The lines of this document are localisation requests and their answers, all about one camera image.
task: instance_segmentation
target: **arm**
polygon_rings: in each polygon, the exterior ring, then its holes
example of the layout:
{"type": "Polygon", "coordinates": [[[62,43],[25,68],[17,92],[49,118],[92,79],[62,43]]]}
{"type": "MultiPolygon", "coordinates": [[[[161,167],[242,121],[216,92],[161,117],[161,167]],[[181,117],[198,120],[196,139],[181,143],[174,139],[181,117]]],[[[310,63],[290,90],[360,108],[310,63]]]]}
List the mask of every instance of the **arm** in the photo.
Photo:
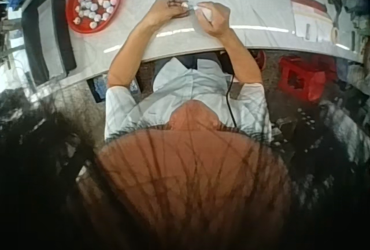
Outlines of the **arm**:
{"type": "Polygon", "coordinates": [[[239,40],[234,30],[230,28],[230,9],[220,3],[205,2],[198,6],[212,11],[212,21],[209,22],[201,9],[196,10],[198,21],[209,35],[218,38],[228,53],[235,77],[246,84],[262,83],[262,75],[256,61],[239,40]]]}
{"type": "Polygon", "coordinates": [[[146,46],[153,34],[172,18],[188,16],[181,4],[186,0],[156,0],[134,28],[108,71],[108,87],[129,87],[138,72],[146,46]]]}
{"type": "Polygon", "coordinates": [[[145,21],[134,28],[109,68],[108,87],[130,86],[153,33],[154,28],[145,21]]]}

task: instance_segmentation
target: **workbench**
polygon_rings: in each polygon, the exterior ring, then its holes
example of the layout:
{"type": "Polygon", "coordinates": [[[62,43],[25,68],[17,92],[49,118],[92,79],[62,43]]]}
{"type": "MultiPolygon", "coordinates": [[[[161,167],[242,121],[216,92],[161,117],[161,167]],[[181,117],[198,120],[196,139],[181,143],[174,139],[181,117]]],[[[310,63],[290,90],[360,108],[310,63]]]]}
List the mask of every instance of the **workbench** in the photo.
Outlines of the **workbench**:
{"type": "MultiPolygon", "coordinates": [[[[27,0],[24,6],[27,6],[30,1],[27,0]]],[[[231,28],[248,48],[297,50],[361,62],[360,37],[356,36],[354,50],[351,49],[351,32],[355,29],[350,20],[350,14],[347,14],[344,9],[339,16],[339,40],[333,44],[332,42],[308,42],[295,35],[295,21],[290,0],[189,1],[191,3],[213,1],[228,6],[231,9],[231,28]]],[[[316,1],[325,4],[330,17],[335,17],[334,5],[329,5],[327,0],[316,1]]],[[[106,73],[131,30],[143,18],[153,2],[154,0],[123,0],[113,22],[99,33],[82,35],[70,29],[77,68],[60,81],[57,89],[106,73]]],[[[202,32],[195,16],[191,15],[172,20],[160,29],[150,41],[143,61],[221,48],[222,45],[216,39],[202,32]]]]}

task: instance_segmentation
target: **white shirt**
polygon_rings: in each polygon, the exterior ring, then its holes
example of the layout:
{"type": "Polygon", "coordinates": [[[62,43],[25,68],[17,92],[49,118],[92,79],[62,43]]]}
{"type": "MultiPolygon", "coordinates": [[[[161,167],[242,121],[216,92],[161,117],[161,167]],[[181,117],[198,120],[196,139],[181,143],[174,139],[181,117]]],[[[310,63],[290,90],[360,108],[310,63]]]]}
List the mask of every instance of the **white shirt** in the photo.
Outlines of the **white shirt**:
{"type": "MultiPolygon", "coordinates": [[[[203,102],[219,120],[234,127],[227,106],[225,74],[214,61],[199,59],[198,70],[187,69],[172,58],[158,73],[154,93],[136,104],[126,87],[112,87],[106,93],[105,139],[129,132],[143,122],[151,126],[166,124],[172,112],[189,100],[203,102]]],[[[250,137],[271,140],[271,123],[261,84],[245,84],[237,100],[229,98],[238,128],[250,137]]]]}

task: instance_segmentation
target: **hand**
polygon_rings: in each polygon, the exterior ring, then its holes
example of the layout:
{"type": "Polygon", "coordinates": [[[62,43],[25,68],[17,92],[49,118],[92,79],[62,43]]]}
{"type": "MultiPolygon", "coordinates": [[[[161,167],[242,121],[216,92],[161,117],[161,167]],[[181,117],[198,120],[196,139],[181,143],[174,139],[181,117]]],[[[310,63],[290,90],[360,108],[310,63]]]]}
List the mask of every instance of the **hand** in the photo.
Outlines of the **hand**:
{"type": "Polygon", "coordinates": [[[184,2],[187,2],[187,0],[156,0],[143,21],[158,30],[173,18],[182,18],[189,15],[188,9],[181,6],[184,2]]]}
{"type": "Polygon", "coordinates": [[[203,28],[203,30],[209,35],[215,38],[222,38],[224,35],[229,33],[229,19],[230,19],[230,9],[220,3],[213,2],[202,2],[198,6],[210,9],[212,11],[212,21],[209,22],[201,9],[195,11],[195,15],[198,18],[198,22],[203,28]]]}

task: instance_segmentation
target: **red stool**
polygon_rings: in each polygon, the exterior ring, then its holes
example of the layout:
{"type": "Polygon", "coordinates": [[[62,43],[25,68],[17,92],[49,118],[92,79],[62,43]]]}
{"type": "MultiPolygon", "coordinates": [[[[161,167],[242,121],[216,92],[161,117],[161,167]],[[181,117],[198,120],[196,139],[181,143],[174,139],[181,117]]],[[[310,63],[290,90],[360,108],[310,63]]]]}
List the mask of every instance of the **red stool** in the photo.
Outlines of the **red stool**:
{"type": "Polygon", "coordinates": [[[282,78],[279,87],[301,100],[315,102],[320,99],[325,87],[325,72],[299,57],[282,57],[282,78]]]}
{"type": "Polygon", "coordinates": [[[320,70],[325,71],[327,81],[337,81],[335,58],[329,55],[313,55],[311,63],[320,70]]]}

